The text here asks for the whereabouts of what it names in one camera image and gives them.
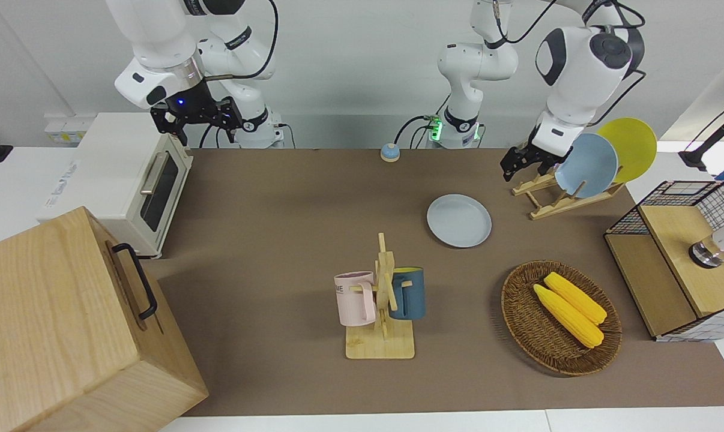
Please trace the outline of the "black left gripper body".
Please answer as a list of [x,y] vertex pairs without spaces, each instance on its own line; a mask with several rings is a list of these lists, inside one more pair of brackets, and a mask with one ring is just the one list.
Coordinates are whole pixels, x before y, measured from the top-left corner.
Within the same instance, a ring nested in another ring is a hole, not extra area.
[[535,165],[537,174],[549,173],[557,164],[559,164],[559,156],[552,155],[548,151],[544,151],[537,146],[530,144],[529,140],[520,142],[517,146],[517,169],[523,170]]

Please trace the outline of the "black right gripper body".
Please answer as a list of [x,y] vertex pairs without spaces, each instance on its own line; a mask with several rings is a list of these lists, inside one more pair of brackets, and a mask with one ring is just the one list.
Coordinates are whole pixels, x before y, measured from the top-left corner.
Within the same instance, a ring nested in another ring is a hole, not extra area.
[[219,102],[205,81],[159,102],[150,108],[150,115],[159,133],[172,135],[183,146],[187,146],[186,125],[225,126]]

